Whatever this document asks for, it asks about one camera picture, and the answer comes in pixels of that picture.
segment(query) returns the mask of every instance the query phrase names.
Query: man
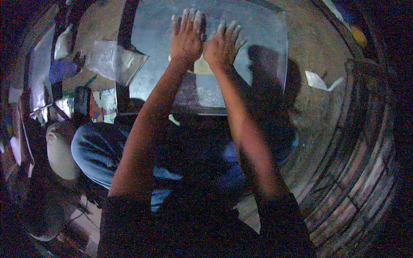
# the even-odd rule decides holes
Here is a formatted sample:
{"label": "man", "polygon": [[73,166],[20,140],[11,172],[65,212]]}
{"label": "man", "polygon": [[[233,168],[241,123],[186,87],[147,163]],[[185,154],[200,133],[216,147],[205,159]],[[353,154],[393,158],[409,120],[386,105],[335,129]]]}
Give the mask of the man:
{"label": "man", "polygon": [[[246,83],[233,67],[244,43],[236,43],[241,28],[234,21],[228,28],[222,22],[214,39],[203,49],[204,23],[204,14],[193,9],[183,12],[180,24],[172,18],[171,62],[129,133],[121,127],[94,124],[81,127],[74,136],[71,151],[79,167],[89,178],[109,188],[98,256],[314,256],[308,230],[277,169],[266,130],[249,113],[241,95]],[[170,151],[164,147],[164,135],[174,97],[186,71],[203,50],[222,91],[232,135],[224,153],[231,163],[230,172],[215,181],[202,169],[187,179],[158,166],[158,157]],[[231,179],[243,176],[253,183],[260,234],[239,221],[228,205],[232,202],[215,190],[226,180],[234,182]],[[173,191],[156,192],[159,178],[181,183],[173,186]]]}

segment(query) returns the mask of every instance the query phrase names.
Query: floor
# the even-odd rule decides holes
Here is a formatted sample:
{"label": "floor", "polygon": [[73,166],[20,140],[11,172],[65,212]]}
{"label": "floor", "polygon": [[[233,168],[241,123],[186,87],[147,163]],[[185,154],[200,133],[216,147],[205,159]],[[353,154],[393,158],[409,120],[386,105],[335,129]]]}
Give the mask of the floor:
{"label": "floor", "polygon": [[[286,94],[290,99],[290,116],[298,128],[300,144],[296,153],[288,158],[280,170],[300,202],[300,193],[315,173],[327,149],[345,95],[344,83],[331,92],[311,88],[305,71],[324,75],[326,84],[331,85],[339,77],[346,77],[345,62],[352,56],[338,32],[309,0],[270,2],[287,13],[289,55]],[[95,40],[116,40],[124,3],[122,0],[108,0],[105,5],[96,3],[89,8],[79,26],[75,52],[87,54]],[[71,80],[65,80],[63,90],[71,92],[75,86],[82,85],[94,75],[95,73],[83,69]],[[102,102],[102,96],[105,98],[111,94],[114,83],[98,76],[91,83],[91,88],[96,110],[102,110],[107,104]],[[96,120],[100,115],[99,111],[97,113]],[[104,115],[111,115],[106,121],[114,118],[113,106],[101,113],[102,121]],[[240,219],[259,232],[259,216],[254,198],[249,196],[236,207]]]}

